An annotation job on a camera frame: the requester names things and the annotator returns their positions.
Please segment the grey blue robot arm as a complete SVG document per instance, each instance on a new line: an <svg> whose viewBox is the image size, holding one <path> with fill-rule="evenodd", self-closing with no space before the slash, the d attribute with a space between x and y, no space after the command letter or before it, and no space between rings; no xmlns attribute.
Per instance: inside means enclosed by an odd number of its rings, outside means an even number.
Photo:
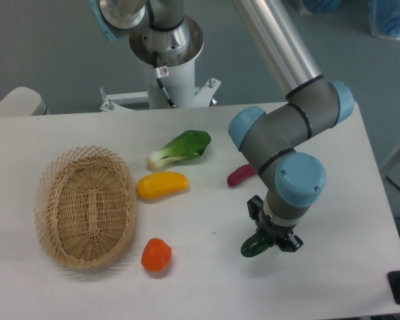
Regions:
<svg viewBox="0 0 400 320"><path fill-rule="evenodd" d="M90 6L108 40L129 36L145 68L151 109L198 106L194 62L203 34L185 15L182 1L92 1ZM294 252L303 244L294 227L326 182L321 162L295 149L348 118L354 99L343 83L323 77L280 1L235 6L287 100L270 113L248 107L229 124L233 143L268 189L265 198L248 201L257 228L241 254L254 257L274 246Z"/></svg>

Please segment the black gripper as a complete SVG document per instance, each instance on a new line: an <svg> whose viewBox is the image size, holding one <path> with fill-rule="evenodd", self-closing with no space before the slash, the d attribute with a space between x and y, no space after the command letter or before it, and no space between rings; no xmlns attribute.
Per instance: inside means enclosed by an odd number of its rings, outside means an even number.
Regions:
<svg viewBox="0 0 400 320"><path fill-rule="evenodd" d="M294 253L303 246L300 237L294 234L293 230L297 224L290 226L281 226L271 220L270 215L261 213L263 200L258 195L254 195L247 202L249 217L255 222L256 232L266 231L273 236L274 244L282 252Z"/></svg>

